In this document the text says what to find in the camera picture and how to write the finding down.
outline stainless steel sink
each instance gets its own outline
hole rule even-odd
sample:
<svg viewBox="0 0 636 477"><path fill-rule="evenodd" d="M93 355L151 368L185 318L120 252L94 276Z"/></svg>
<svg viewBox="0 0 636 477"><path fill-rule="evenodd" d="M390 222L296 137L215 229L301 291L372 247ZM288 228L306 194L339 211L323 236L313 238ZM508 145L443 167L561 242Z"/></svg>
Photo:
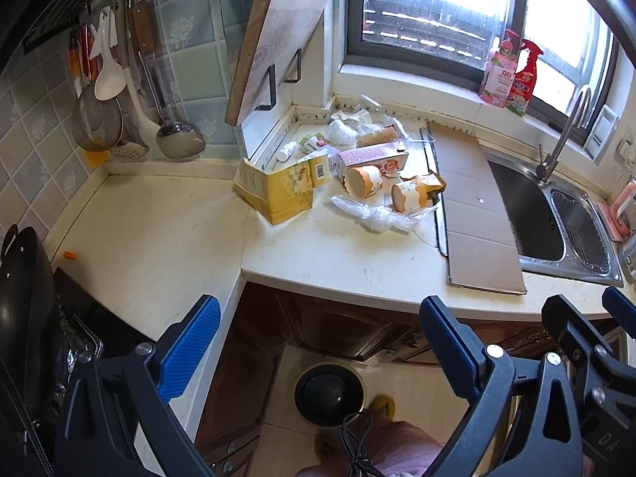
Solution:
<svg viewBox="0 0 636 477"><path fill-rule="evenodd" d="M434 150L426 150L434 164ZM585 192L554 175L541 183L530 163L485 147L483 152L506 205L524 271L622 287L615 248ZM443 209L436 224L440 251L447 254Z"/></svg>

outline cabinet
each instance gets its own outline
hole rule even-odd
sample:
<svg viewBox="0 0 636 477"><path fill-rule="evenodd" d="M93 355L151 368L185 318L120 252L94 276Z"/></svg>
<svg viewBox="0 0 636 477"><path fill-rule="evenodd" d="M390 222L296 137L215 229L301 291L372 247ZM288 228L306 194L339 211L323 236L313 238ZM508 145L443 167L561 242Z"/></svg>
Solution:
<svg viewBox="0 0 636 477"><path fill-rule="evenodd" d="M195 446L217 475L249 464L285 347L287 323L261 289L248 285L241 297L196 433ZM225 465L235 453L242 459Z"/></svg>
<svg viewBox="0 0 636 477"><path fill-rule="evenodd" d="M558 345L540 323L460 319L485 344L512 356L539 358ZM613 319L593 321L601 334ZM311 298L248 283L214 373L195 446L219 477L244 477L285 344L373 364L438 362L419 327L419 314Z"/></svg>

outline wooden cutting board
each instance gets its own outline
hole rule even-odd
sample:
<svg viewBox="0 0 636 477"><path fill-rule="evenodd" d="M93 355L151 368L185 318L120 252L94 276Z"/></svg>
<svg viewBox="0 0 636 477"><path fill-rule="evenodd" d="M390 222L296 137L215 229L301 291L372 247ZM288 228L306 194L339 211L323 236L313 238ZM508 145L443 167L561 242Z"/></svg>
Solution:
<svg viewBox="0 0 636 477"><path fill-rule="evenodd" d="M237 126L260 104L270 102L267 69L276 66L276 87L299 48L307 45L327 0L254 0L237 68L232 81L225 122Z"/></svg>
<svg viewBox="0 0 636 477"><path fill-rule="evenodd" d="M503 199L474 136L429 122L440 175L448 281L452 285L526 294L519 254Z"/></svg>

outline blue gripper pad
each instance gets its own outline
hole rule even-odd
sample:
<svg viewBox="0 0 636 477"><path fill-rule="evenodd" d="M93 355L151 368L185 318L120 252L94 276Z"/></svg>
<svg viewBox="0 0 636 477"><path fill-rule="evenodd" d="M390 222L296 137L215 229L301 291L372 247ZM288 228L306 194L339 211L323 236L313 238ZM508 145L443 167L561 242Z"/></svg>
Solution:
<svg viewBox="0 0 636 477"><path fill-rule="evenodd" d="M603 308L608 311L632 339L636 339L636 306L621 291L608 287L603 292Z"/></svg>
<svg viewBox="0 0 636 477"><path fill-rule="evenodd" d="M164 403L181 396L221 322L216 298L201 296L188 315L157 342L158 390Z"/></svg>
<svg viewBox="0 0 636 477"><path fill-rule="evenodd" d="M469 326L459 324L437 296L420 306L420 328L440 362L453 392L469 403L479 398L486 365L483 344Z"/></svg>

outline window sill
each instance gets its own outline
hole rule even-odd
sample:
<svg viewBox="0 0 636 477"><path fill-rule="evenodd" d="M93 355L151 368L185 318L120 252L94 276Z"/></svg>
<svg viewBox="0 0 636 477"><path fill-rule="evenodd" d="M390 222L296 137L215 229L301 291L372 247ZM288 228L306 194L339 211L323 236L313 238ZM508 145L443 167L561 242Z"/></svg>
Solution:
<svg viewBox="0 0 636 477"><path fill-rule="evenodd" d="M335 74L334 93L356 97L361 93L379 101L412 106L474 123L550 152L560 133L531 117L518 117L505 108L482 101L468 89L422 76L371 66L343 65ZM559 160L589 178L596 165L578 144L569 140Z"/></svg>

